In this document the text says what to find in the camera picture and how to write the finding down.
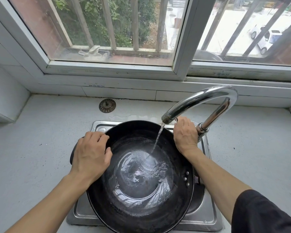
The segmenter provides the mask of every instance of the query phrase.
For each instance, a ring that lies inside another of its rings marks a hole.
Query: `countertop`
[[[149,120],[174,103],[115,100],[99,111],[101,98],[33,95],[14,124],[0,124],[0,232],[43,199],[70,171],[78,138],[96,120]],[[203,122],[216,105],[200,105],[184,115]],[[210,128],[212,160],[259,191],[291,216],[291,114],[286,109],[234,106]],[[222,232],[231,227],[224,219]],[[110,232],[106,227],[70,226],[58,232]]]

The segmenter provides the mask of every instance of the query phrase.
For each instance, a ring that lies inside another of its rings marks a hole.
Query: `black wok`
[[[167,129],[152,151],[159,129],[156,123],[128,121],[106,132],[111,163],[87,196],[97,217],[116,233],[168,232],[190,206],[193,167]]]

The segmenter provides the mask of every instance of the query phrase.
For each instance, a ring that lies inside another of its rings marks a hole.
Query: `hand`
[[[106,149],[109,136],[103,132],[87,132],[78,140],[70,174],[77,176],[89,187],[110,165],[112,152]]]
[[[173,129],[173,139],[179,152],[186,157],[188,151],[197,148],[198,133],[194,123],[187,117],[178,117]]]

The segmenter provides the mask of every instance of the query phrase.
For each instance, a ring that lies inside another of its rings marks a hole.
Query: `faucet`
[[[225,100],[221,105],[206,119],[205,122],[198,124],[196,127],[198,132],[198,141],[209,131],[210,125],[217,120],[220,115],[224,114],[235,104],[238,98],[238,93],[235,88],[228,85],[214,86],[206,88],[194,95],[183,99],[176,105],[171,107],[163,116],[162,122],[165,124],[170,124],[174,119],[177,119],[182,113],[188,109],[210,101],[212,99],[225,97]]]

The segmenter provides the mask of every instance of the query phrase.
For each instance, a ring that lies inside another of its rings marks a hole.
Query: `green foliage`
[[[115,41],[119,47],[132,47],[132,9],[129,0],[108,0]],[[88,45],[70,0],[53,0],[58,14],[74,45]],[[79,0],[93,43],[110,46],[101,0]],[[150,33],[150,23],[155,21],[154,0],[138,0],[139,44]]]

